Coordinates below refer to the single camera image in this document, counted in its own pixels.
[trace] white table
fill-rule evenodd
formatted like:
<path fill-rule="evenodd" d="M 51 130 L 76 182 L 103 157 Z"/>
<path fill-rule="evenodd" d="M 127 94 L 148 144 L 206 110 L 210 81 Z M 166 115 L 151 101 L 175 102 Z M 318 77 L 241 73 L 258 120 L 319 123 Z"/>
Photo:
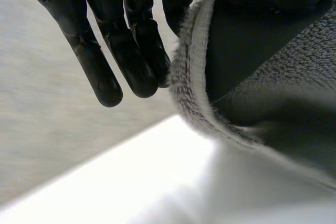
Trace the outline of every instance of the white table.
<path fill-rule="evenodd" d="M 178 116 L 0 212 L 1 224 L 335 224 L 336 196 Z"/>

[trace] gray fleece fabric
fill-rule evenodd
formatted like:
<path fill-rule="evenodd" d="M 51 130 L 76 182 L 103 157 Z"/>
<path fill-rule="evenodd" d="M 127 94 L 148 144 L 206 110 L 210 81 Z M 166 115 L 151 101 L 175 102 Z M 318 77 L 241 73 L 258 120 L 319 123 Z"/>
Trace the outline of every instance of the gray fleece fabric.
<path fill-rule="evenodd" d="M 180 44 L 169 75 L 171 94 L 181 116 L 196 131 L 265 155 L 313 182 L 336 189 L 336 140 L 333 137 L 324 141 L 317 136 L 314 140 L 303 140 L 301 145 L 289 144 L 288 148 L 284 147 L 285 143 L 279 144 L 280 137 L 274 143 L 264 143 L 262 134 L 256 134 L 258 127 L 237 127 L 211 106 L 206 92 L 205 65 L 215 1 L 195 3 L 182 25 Z M 335 52 L 336 7 L 332 7 L 223 97 L 226 113 L 263 118 L 290 99 L 318 103 L 326 110 L 336 108 Z"/>

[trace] gray floor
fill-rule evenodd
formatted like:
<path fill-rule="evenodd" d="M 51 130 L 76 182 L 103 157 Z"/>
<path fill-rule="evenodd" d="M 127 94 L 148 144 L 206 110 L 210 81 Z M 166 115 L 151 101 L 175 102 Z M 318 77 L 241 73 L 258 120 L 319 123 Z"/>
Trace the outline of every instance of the gray floor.
<path fill-rule="evenodd" d="M 167 52 L 176 37 L 155 0 Z M 167 90 L 137 98 L 89 19 L 123 90 L 101 106 L 57 24 L 36 0 L 0 0 L 0 205 L 175 113 Z"/>

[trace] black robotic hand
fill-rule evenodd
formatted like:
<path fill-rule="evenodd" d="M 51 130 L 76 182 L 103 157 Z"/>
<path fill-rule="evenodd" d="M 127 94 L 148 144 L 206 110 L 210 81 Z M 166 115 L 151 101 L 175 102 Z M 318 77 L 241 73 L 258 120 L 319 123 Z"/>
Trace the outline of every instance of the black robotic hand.
<path fill-rule="evenodd" d="M 58 23 L 102 105 L 118 105 L 123 93 L 87 20 L 87 3 L 134 94 L 148 98 L 158 87 L 166 87 L 170 60 L 153 19 L 153 0 L 38 1 Z M 191 2 L 163 0 L 167 23 L 175 34 Z M 124 9 L 130 29 L 124 19 Z"/>

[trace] dark gray fabric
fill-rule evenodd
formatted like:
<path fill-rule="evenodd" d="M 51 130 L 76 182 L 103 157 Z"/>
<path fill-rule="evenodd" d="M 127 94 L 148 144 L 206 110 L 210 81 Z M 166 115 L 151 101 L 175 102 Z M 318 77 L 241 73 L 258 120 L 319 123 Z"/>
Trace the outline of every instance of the dark gray fabric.
<path fill-rule="evenodd" d="M 259 150 L 336 188 L 336 7 L 223 97 L 227 109 L 219 114 L 209 103 L 205 82 L 214 3 L 200 0 L 188 13 L 172 62 L 171 94 L 183 118 L 197 131 Z M 272 113 L 278 113 L 281 123 L 263 121 Z M 255 125 L 238 127 L 229 120 L 234 116 Z M 272 134 L 272 141 L 265 143 Z"/>

